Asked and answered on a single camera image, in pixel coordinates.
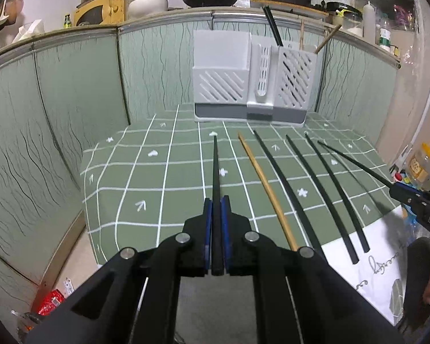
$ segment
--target wooden chopstick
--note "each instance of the wooden chopstick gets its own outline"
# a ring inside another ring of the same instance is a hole
[[[321,44],[317,47],[317,49],[315,50],[314,54],[318,54],[318,52],[320,50],[322,50],[322,48],[327,44],[327,42],[329,42],[329,40],[336,35],[336,32],[339,31],[339,29],[342,27],[342,25],[337,25],[335,28],[333,28],[333,31],[330,32],[330,34],[324,38],[324,40],[321,42]]]
[[[301,32],[299,34],[299,50],[304,50],[304,19],[301,20]]]
[[[298,244],[296,243],[295,236],[293,235],[292,230],[290,229],[290,225],[288,224],[287,218],[283,214],[283,210],[279,204],[279,201],[277,200],[277,198],[274,194],[274,191],[272,190],[271,186],[269,185],[269,182],[268,182],[265,174],[263,173],[261,166],[256,161],[255,156],[252,153],[252,150],[250,150],[250,147],[247,145],[242,134],[238,133],[237,137],[239,138],[245,152],[249,156],[249,159],[253,165],[253,168],[256,171],[256,174],[258,175],[259,179],[261,180],[261,183],[263,184],[263,187],[265,188],[266,194],[268,195],[268,198],[271,201],[272,207],[274,208],[275,214],[277,215],[277,218],[279,219],[280,225],[282,227],[283,233],[285,234],[285,238],[287,239],[287,242],[288,242],[288,245],[290,246],[290,249],[292,251],[296,251],[298,249]]]

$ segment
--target black stick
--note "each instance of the black stick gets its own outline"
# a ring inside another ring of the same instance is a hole
[[[288,197],[290,198],[290,201],[293,204],[293,208],[296,211],[296,214],[298,218],[301,220],[301,223],[303,224],[304,230],[306,231],[306,234],[310,240],[310,243],[312,244],[312,247],[315,249],[315,251],[326,261],[327,258],[325,257],[325,254],[322,250],[322,245],[320,244],[319,239],[317,238],[317,235],[314,232],[314,229],[312,228],[312,225],[310,224],[309,218],[307,217],[306,213],[304,212],[304,209],[299,203],[298,198],[296,197],[295,193],[293,192],[293,189],[291,188],[289,182],[287,181],[287,178],[283,174],[282,170],[280,169],[278,163],[266,147],[265,143],[259,136],[256,130],[253,130],[253,133],[255,134],[256,139],[258,140],[259,144],[261,145],[261,148],[263,149],[264,153],[268,157],[269,161],[272,164],[272,167],[274,168],[274,171],[279,176],[280,181],[282,182],[283,187],[285,188],[285,192],[287,193]]]
[[[327,170],[328,174],[330,175],[331,180],[333,181],[334,186],[336,186],[337,192],[341,196],[341,199],[344,202],[344,205],[347,209],[347,212],[349,213],[350,219],[352,220],[353,227],[355,228],[355,231],[357,232],[357,235],[360,239],[361,246],[363,248],[363,251],[369,252],[370,246],[368,245],[368,240],[366,239],[365,233],[363,233],[363,229],[360,225],[360,221],[358,220],[358,216],[355,213],[349,198],[347,197],[346,193],[344,192],[343,188],[341,187],[339,181],[336,179],[336,176],[334,175],[333,171],[331,170],[330,166],[328,165],[327,161],[323,159],[322,154],[320,153],[319,149],[314,145],[312,140],[309,138],[309,135],[305,133],[304,135],[309,142],[309,145],[314,149],[315,153],[319,157],[320,161],[322,162],[323,166]]]
[[[271,27],[272,35],[274,36],[275,43],[278,47],[283,47],[282,39],[280,38],[280,33],[275,24],[274,17],[272,16],[271,9],[269,6],[263,6],[263,11],[265,12],[266,19],[268,20],[269,27]]]
[[[214,164],[212,182],[212,275],[223,275],[223,248],[221,246],[221,196],[220,173],[218,165],[218,145],[214,136]]]
[[[393,184],[388,179],[386,179],[385,177],[382,177],[380,174],[374,172],[372,169],[370,169],[367,166],[359,163],[358,161],[356,161],[355,159],[351,158],[350,156],[345,155],[344,153],[340,152],[339,150],[336,150],[335,148],[332,148],[331,146],[328,146],[326,143],[323,143],[322,141],[317,141],[317,143],[319,143],[322,146],[325,146],[326,148],[328,148],[331,151],[334,151],[336,154],[342,156],[343,158],[347,159],[351,163],[354,163],[358,168],[361,168],[366,173],[368,173],[369,175],[373,176],[378,181],[382,182],[388,188],[391,188],[393,186]]]
[[[328,196],[327,192],[325,191],[323,185],[317,178],[317,175],[314,173],[313,169],[310,167],[309,163],[304,159],[304,156],[301,154],[301,152],[298,150],[296,145],[293,143],[291,138],[286,135],[287,141],[292,147],[293,151],[295,152],[298,159],[303,163],[305,169],[309,173],[311,180],[314,181],[315,186],[317,187],[317,190],[320,192],[325,204],[327,205],[328,209],[330,210],[331,215],[333,216],[334,222],[339,230],[339,234],[341,234],[341,237],[343,238],[344,244],[347,248],[347,252],[349,252],[350,259],[352,260],[353,264],[356,264],[359,262],[357,253],[355,251],[355,248],[353,247],[352,241],[349,238],[349,233],[347,233],[347,229],[345,228],[343,221],[341,220],[341,217],[339,216],[339,213],[336,211],[336,208],[333,205],[333,202],[331,202],[330,197]]]

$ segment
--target tiled floor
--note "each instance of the tiled floor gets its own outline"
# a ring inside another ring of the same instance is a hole
[[[81,286],[95,271],[97,264],[87,232],[84,231],[75,243],[64,267],[54,285],[65,297],[67,293],[64,281],[69,278],[76,289]]]

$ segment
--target plastic bag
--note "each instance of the plastic bag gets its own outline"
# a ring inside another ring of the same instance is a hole
[[[19,32],[13,40],[13,43],[19,40],[31,38],[32,36],[44,33],[43,19],[37,19],[30,24],[19,27]]]

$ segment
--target white star marking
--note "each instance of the white star marking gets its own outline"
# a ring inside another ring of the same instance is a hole
[[[299,197],[307,197],[307,190],[304,190],[303,188],[298,190],[298,196]]]

